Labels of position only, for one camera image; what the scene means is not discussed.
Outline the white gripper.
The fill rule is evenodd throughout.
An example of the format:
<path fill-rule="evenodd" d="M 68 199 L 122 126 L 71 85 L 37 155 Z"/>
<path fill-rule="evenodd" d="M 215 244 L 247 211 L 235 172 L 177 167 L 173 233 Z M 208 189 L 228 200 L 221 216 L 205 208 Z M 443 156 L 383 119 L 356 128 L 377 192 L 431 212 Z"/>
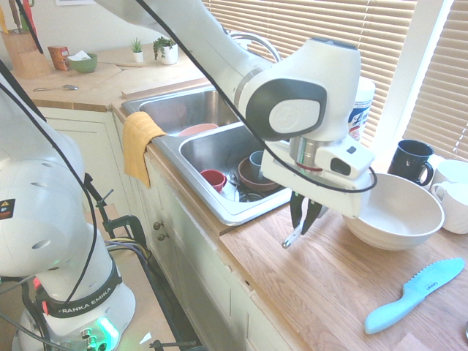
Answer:
<path fill-rule="evenodd" d="M 301 229 L 302 235 L 306 234 L 320 216 L 322 206 L 335 210 L 343 216 L 355 218 L 360 215 L 369 201 L 368 172 L 355 180 L 328 171 L 306 175 L 303 178 L 286 168 L 279 160 L 290 167 L 293 166 L 289 146 L 286 143 L 267 143 L 261 170 L 267 179 L 294 191 L 290 198 L 290 215 L 294 229 L 302 219 L 304 197 L 310 199 Z"/>

